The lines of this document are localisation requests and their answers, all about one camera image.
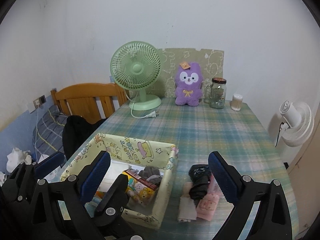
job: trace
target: plush toy eye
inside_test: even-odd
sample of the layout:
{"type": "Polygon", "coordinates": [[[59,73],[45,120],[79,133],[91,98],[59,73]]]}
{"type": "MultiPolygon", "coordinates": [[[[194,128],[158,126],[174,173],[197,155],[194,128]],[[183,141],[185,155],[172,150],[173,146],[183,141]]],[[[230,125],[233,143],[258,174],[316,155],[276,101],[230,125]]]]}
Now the plush toy eye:
{"type": "Polygon", "coordinates": [[[197,82],[199,80],[198,74],[194,73],[194,72],[191,74],[191,78],[192,78],[193,82],[197,82]]]}
{"type": "Polygon", "coordinates": [[[184,82],[184,80],[188,77],[188,74],[184,71],[180,73],[180,80],[184,82]]]}

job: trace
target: table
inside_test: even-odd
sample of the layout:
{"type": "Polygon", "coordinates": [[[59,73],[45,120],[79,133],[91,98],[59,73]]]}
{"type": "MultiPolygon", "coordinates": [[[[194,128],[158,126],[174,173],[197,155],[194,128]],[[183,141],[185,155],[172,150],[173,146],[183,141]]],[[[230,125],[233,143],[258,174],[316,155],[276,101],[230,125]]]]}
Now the table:
{"type": "MultiPolygon", "coordinates": [[[[169,204],[159,231],[132,225],[144,239],[209,240],[214,237],[228,217],[233,205],[220,199],[214,219],[211,222],[197,220],[178,223],[177,215],[185,182],[191,181],[188,171],[193,164],[208,163],[208,155],[219,151],[230,165],[241,175],[249,175],[255,181],[270,183],[278,179],[287,198],[292,235],[299,230],[297,206],[288,174],[269,135],[248,107],[242,104],[239,112],[233,111],[226,101],[224,109],[212,109],[201,102],[197,107],[176,106],[174,98],[164,98],[156,109],[159,116],[135,119],[131,116],[129,104],[122,105],[94,134],[99,132],[128,136],[145,140],[175,143],[179,147],[177,175],[169,204]]],[[[144,116],[150,111],[133,111],[135,116],[144,116]]],[[[76,154],[89,142],[91,137],[76,154]]],[[[248,222],[239,239],[245,239],[258,210],[255,203],[248,222]]]]}

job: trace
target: fan center cap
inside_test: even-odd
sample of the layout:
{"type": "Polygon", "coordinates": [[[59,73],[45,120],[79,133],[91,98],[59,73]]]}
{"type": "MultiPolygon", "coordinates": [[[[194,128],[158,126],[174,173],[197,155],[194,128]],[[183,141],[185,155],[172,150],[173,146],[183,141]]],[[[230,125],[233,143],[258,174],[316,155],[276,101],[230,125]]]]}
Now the fan center cap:
{"type": "Polygon", "coordinates": [[[142,66],[140,64],[135,64],[135,65],[133,65],[132,70],[135,73],[140,73],[142,70],[142,66]]]}

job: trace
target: plush toy face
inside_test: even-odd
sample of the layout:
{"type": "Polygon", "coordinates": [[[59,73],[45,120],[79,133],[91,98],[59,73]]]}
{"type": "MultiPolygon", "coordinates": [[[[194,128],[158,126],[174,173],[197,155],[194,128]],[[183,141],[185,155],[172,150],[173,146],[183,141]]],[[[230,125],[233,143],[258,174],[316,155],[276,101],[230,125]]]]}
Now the plush toy face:
{"type": "Polygon", "coordinates": [[[177,87],[182,87],[187,90],[199,89],[203,80],[200,65],[196,62],[191,62],[189,65],[190,68],[188,69],[183,69],[179,66],[175,78],[177,87]]]}

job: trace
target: pink package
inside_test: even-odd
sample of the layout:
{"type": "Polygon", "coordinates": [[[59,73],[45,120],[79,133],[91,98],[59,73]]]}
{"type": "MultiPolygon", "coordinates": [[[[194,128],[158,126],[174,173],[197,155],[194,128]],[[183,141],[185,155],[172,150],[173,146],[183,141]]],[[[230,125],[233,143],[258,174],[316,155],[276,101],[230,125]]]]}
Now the pink package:
{"type": "Polygon", "coordinates": [[[211,175],[207,195],[205,195],[204,198],[200,200],[196,208],[197,217],[211,221],[214,212],[216,211],[221,194],[222,192],[217,184],[217,181],[215,180],[214,176],[211,175]]]}

